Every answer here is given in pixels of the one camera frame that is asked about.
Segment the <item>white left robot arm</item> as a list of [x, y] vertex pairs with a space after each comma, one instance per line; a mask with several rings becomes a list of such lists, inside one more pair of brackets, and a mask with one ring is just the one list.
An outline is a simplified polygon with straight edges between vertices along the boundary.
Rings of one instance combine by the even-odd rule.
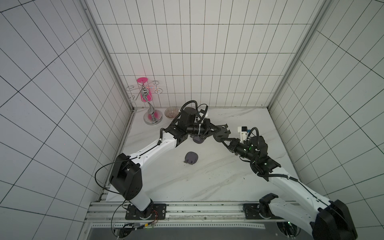
[[175, 149], [189, 136], [203, 142], [214, 136], [221, 142], [223, 135], [228, 135], [228, 125], [214, 125], [206, 117], [209, 106], [199, 110], [195, 100], [186, 102], [167, 128], [160, 129], [159, 139], [132, 155], [121, 153], [112, 163], [109, 182], [114, 188], [112, 193], [121, 195], [129, 201], [135, 210], [148, 219], [153, 212], [154, 202], [143, 188], [142, 170], [157, 160], [164, 153]]

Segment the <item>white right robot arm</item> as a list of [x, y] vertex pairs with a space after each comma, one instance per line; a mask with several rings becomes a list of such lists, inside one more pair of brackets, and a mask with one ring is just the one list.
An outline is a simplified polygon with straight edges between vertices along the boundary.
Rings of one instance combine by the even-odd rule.
[[292, 205], [270, 193], [259, 200], [263, 219], [279, 217], [312, 235], [315, 240], [356, 240], [351, 213], [342, 201], [331, 201], [290, 175], [268, 155], [268, 145], [257, 128], [252, 128], [245, 140], [223, 138], [222, 143], [233, 154], [246, 159], [260, 178], [281, 189], [296, 201]]

